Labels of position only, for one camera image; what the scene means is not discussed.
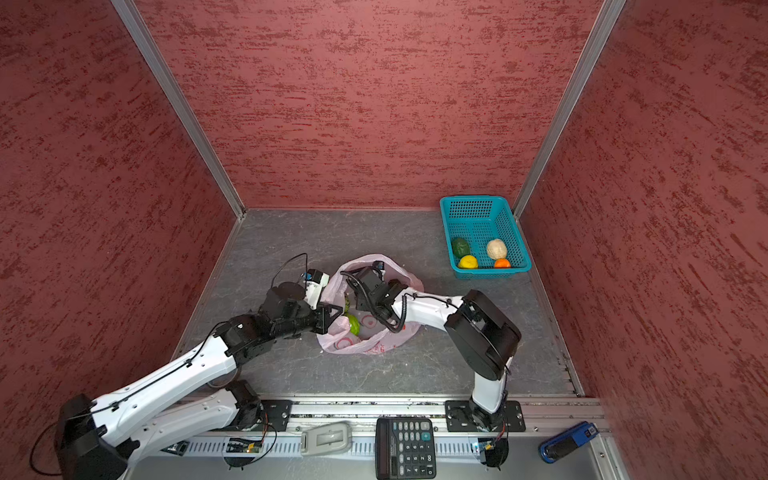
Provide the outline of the dark green fruit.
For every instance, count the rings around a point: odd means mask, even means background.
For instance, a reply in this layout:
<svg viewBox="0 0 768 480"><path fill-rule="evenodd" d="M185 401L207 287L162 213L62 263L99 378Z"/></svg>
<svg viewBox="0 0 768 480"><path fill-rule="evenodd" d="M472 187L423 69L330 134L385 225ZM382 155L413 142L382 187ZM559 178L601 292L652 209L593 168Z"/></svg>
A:
<svg viewBox="0 0 768 480"><path fill-rule="evenodd" d="M455 237L451 240L452 253L457 260L471 255L471 246L469 242L462 237Z"/></svg>

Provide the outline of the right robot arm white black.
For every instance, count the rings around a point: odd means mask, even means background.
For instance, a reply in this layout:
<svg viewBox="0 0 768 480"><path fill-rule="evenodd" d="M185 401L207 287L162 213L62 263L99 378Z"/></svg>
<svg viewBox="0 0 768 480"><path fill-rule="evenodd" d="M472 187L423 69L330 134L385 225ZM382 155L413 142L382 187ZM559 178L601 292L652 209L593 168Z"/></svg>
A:
<svg viewBox="0 0 768 480"><path fill-rule="evenodd" d="M343 271L355 306L392 333L408 324L445 332L474 372L467 417L479 431L506 429L507 376L522 334L484 293L463 296L419 292L398 279L387 280L375 266Z"/></svg>

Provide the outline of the black remote stick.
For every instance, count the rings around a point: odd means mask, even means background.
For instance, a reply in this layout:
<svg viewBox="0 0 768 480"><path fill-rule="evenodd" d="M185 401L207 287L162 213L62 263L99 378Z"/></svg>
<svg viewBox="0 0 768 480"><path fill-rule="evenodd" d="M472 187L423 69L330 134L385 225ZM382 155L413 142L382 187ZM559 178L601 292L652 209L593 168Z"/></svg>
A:
<svg viewBox="0 0 768 480"><path fill-rule="evenodd" d="M171 455L176 455L176 456L179 456L179 457L183 457L186 454L186 452L188 451L189 446L190 446L190 442L186 441L186 440L183 440L183 441L179 441L179 442L177 442L175 444L172 444L172 445L170 445L168 447L163 448L161 450L161 452L162 453L171 454Z"/></svg>

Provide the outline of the pink plastic bag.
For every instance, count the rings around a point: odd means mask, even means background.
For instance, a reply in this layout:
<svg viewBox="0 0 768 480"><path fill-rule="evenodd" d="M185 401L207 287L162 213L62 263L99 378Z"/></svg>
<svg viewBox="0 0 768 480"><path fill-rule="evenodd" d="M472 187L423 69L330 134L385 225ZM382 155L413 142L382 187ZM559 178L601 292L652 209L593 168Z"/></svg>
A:
<svg viewBox="0 0 768 480"><path fill-rule="evenodd" d="M419 291L423 289L423 283L418 277L383 254L368 254L342 264L330 277L320 300L344 309L344 295L347 294L350 301L348 314L355 315L359 320L360 334L355 336L350 333L348 319L342 313L332 323L326 334L317 335L319 345L325 352L337 355L383 354L402 346L421 329L415 323L406 323L402 331L393 333L377 322L371 314L355 309L353 291L341 272L372 266L376 260L382 260L385 263L384 278L386 280L397 279L408 287L415 287Z"/></svg>

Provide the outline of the yellow fruit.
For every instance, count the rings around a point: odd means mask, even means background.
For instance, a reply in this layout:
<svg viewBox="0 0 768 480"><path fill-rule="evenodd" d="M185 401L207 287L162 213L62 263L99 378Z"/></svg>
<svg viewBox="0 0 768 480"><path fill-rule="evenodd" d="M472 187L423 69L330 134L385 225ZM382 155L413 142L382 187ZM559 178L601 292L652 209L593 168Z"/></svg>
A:
<svg viewBox="0 0 768 480"><path fill-rule="evenodd" d="M465 255L459 260L458 267L465 270L474 270L479 268L479 262L475 256Z"/></svg>

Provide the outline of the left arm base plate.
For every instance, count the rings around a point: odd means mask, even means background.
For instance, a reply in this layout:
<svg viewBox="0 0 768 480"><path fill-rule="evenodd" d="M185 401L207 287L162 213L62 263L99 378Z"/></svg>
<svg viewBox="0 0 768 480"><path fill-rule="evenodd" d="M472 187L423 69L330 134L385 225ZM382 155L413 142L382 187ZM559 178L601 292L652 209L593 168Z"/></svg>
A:
<svg viewBox="0 0 768 480"><path fill-rule="evenodd" d="M264 432L269 424L278 433L285 432L288 429L293 405L294 402L291 400L263 399L252 430Z"/></svg>

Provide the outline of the blue handheld device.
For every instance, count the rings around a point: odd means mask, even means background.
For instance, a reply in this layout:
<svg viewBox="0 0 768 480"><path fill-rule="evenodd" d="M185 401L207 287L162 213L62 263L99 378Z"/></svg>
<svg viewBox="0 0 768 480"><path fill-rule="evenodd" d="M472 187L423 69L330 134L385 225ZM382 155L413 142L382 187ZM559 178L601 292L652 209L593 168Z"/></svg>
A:
<svg viewBox="0 0 768 480"><path fill-rule="evenodd" d="M591 422L580 422L569 429L543 441L538 452L547 464L553 464L594 440L600 431Z"/></svg>

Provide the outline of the grey plastic device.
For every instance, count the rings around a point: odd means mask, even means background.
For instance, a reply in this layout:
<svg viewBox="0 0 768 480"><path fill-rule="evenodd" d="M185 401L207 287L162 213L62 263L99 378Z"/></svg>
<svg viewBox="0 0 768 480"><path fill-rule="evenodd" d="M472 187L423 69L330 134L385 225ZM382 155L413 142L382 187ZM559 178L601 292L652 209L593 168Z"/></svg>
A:
<svg viewBox="0 0 768 480"><path fill-rule="evenodd" d="M317 426L302 433L300 454L303 457L342 454L352 446L352 427L347 422Z"/></svg>

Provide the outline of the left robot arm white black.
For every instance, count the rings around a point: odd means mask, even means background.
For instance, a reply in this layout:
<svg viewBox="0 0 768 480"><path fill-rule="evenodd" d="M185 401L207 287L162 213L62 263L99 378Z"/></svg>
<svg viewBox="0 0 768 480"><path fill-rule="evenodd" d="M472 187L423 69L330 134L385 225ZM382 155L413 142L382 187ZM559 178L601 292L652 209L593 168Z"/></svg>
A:
<svg viewBox="0 0 768 480"><path fill-rule="evenodd" d="M90 399L84 394L60 409L54 447L65 479L118 479L144 456L218 429L267 432L262 401L244 380L202 400L182 400L268 352L283 338L324 334L340 306L308 299L303 285L268 290L254 312L217 323L188 353L134 383Z"/></svg>

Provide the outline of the teal plastic basket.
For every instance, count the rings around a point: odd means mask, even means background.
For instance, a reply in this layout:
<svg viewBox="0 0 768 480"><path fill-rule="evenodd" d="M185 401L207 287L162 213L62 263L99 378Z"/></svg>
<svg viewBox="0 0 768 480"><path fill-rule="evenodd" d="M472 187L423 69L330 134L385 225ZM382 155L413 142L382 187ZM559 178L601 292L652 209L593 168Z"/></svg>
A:
<svg viewBox="0 0 768 480"><path fill-rule="evenodd" d="M500 196L463 195L443 197L439 202L443 230L453 273L460 280L504 279L527 273L532 262L526 249L517 221L507 200ZM479 262L479 268L465 270L458 267L452 253L451 240L466 239L471 255ZM511 267L496 269L494 260L486 253L486 245L493 239L501 239L508 248L507 260Z"/></svg>

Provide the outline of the black calculator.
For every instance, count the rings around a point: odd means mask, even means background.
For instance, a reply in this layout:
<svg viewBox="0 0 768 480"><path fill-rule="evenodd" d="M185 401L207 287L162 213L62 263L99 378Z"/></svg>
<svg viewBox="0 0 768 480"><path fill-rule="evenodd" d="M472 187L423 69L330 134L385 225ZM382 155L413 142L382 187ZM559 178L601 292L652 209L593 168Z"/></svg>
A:
<svg viewBox="0 0 768 480"><path fill-rule="evenodd" d="M375 429L378 480L434 479L437 473L432 422L427 417L380 417Z"/></svg>

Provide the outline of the orange fruit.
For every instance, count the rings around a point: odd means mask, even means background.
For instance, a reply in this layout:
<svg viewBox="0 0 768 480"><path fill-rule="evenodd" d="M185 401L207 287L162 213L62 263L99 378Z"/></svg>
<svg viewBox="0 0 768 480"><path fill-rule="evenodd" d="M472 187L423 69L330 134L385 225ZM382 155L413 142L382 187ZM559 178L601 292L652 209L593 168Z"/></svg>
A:
<svg viewBox="0 0 768 480"><path fill-rule="evenodd" d="M500 258L494 262L494 267L496 269L508 269L511 267L511 263L506 258Z"/></svg>

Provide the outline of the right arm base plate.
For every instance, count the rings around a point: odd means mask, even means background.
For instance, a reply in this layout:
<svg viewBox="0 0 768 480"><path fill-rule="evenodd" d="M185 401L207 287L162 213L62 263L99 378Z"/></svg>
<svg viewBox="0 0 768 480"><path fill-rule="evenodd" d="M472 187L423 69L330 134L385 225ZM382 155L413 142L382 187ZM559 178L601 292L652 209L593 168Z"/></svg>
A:
<svg viewBox="0 0 768 480"><path fill-rule="evenodd" d="M522 407L517 401L505 401L489 413L472 400L449 400L445 404L449 432L520 433L526 431Z"/></svg>

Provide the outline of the beige fruit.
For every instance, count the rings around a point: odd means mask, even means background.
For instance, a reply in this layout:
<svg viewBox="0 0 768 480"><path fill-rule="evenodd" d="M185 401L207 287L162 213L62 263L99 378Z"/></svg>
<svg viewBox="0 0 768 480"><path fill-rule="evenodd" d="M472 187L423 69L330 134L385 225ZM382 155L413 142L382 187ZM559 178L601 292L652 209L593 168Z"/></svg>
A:
<svg viewBox="0 0 768 480"><path fill-rule="evenodd" d="M487 243L486 253L488 257L494 261L506 259L508 255L508 248L503 240L493 239Z"/></svg>

